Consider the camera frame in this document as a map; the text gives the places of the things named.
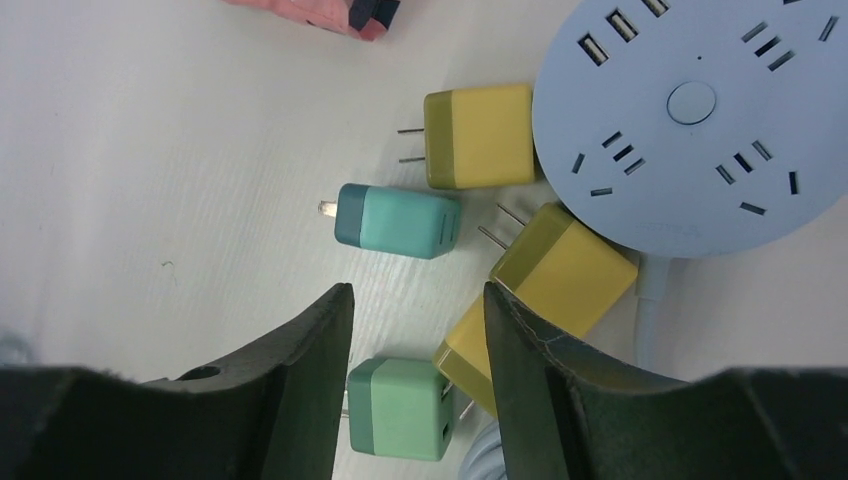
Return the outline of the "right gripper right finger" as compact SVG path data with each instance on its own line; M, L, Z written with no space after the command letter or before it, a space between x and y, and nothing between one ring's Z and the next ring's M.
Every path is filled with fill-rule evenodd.
M843 479L847 371L733 367L687 382L620 361L483 291L512 479Z

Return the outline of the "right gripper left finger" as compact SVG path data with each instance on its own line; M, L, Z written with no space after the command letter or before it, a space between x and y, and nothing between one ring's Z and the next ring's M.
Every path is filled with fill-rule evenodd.
M1 371L5 479L328 479L354 290L176 379L83 367Z

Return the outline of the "green adapter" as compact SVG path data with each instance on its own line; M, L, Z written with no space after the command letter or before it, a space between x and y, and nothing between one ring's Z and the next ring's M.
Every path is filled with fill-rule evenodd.
M351 448L362 454L437 462L455 426L452 384L429 361L375 357L347 377Z

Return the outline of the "yellow plug adapter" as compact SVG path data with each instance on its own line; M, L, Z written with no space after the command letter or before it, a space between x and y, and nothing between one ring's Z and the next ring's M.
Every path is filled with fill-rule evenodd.
M509 244L478 230L503 254L489 280L508 289L535 314L578 338L585 337L637 278L637 267L558 203L542 205Z
M425 164L429 187L440 190L532 184L537 166L527 83L457 88L427 94L424 153L399 162Z

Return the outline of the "round blue socket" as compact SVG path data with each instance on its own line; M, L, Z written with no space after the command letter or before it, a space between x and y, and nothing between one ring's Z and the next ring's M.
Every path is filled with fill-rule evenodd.
M847 191L847 5L583 1L532 114L545 177L599 235L671 258L766 244Z

